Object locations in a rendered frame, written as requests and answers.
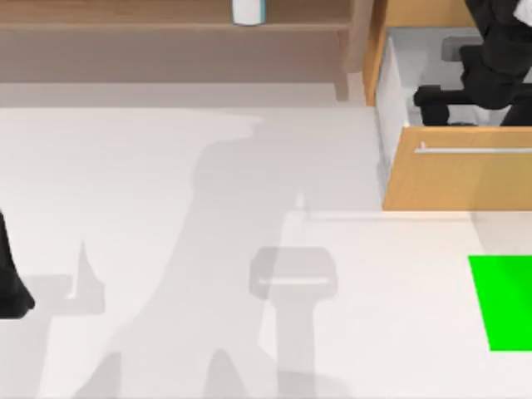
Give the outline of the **white and blue bottle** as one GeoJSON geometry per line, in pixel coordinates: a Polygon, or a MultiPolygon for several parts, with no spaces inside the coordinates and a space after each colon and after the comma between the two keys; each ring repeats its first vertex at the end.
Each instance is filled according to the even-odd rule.
{"type": "Polygon", "coordinates": [[[265,24],[266,0],[231,0],[232,22],[252,27],[265,24]]]}

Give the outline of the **flat green square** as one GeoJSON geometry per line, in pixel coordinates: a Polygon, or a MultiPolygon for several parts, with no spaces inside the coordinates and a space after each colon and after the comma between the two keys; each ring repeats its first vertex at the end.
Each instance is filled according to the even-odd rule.
{"type": "Polygon", "coordinates": [[[532,255],[468,257],[492,352],[532,352],[532,255]]]}

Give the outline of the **pale grey rounded box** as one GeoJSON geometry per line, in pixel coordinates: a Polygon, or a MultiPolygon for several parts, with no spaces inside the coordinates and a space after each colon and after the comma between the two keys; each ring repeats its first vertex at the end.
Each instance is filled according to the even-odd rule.
{"type": "Polygon", "coordinates": [[[441,44],[441,60],[459,62],[462,47],[477,47],[482,44],[481,37],[446,37],[441,44]]]}

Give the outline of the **grey drawer inside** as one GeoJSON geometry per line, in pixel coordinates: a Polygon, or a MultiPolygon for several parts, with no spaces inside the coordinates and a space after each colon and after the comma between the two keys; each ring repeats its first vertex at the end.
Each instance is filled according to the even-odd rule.
{"type": "MultiPolygon", "coordinates": [[[[376,103],[386,167],[385,193],[402,129],[413,126],[429,127],[423,125],[421,112],[413,103],[414,93],[409,87],[412,81],[398,76],[396,68],[404,57],[394,59],[392,53],[387,51],[386,58],[394,67],[394,71],[387,82],[378,87],[379,98],[376,103]]],[[[478,111],[473,106],[451,106],[450,113],[451,125],[442,127],[501,127],[500,123],[505,116],[504,111],[478,111]]]]}

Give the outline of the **wooden open shelf unit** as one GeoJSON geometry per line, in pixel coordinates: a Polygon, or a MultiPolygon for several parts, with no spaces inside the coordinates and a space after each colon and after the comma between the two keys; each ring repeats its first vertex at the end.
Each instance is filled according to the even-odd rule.
{"type": "Polygon", "coordinates": [[[265,24],[231,0],[0,0],[0,82],[329,83],[348,97],[373,0],[266,0],[265,24]]]}

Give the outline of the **pale wooden drawer front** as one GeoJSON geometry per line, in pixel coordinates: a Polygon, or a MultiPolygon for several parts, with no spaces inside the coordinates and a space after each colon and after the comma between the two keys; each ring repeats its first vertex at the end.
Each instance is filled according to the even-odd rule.
{"type": "Polygon", "coordinates": [[[532,155],[420,155],[433,147],[532,147],[532,127],[405,127],[386,211],[532,211],[532,155]]]}

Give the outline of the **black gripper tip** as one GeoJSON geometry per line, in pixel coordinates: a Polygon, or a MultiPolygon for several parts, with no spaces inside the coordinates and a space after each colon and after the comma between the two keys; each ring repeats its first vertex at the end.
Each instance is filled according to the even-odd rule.
{"type": "Polygon", "coordinates": [[[13,261],[5,219],[0,211],[0,320],[21,319],[35,305],[13,261]]]}

